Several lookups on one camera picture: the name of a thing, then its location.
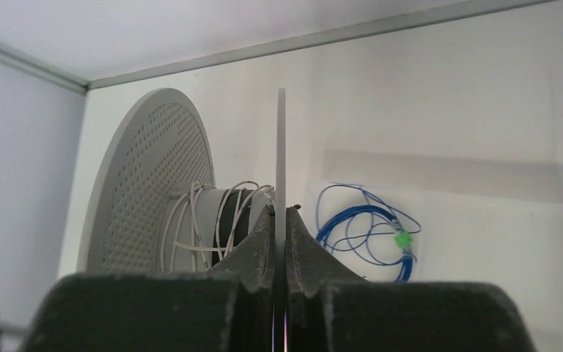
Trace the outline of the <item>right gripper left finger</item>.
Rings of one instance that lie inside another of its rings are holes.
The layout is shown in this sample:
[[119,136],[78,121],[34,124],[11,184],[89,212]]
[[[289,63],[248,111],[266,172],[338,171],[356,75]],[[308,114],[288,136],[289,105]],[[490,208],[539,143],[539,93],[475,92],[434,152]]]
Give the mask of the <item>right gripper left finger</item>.
[[204,273],[73,274],[48,292],[22,351],[271,351],[275,215]]

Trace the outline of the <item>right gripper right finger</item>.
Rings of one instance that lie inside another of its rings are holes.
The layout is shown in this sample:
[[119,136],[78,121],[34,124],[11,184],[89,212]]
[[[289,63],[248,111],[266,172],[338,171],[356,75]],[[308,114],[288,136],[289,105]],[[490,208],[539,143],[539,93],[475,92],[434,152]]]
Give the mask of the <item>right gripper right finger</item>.
[[533,351],[514,301],[486,282],[369,282],[286,211],[290,351]]

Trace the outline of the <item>white cable spool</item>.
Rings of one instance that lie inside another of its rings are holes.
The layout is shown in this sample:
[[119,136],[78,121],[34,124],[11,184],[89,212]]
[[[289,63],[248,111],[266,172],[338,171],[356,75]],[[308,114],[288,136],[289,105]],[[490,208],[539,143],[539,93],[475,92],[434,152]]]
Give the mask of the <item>white cable spool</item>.
[[273,186],[215,184],[205,126],[192,101],[153,90],[125,115],[100,162],[81,233],[78,271],[205,272],[253,230]]

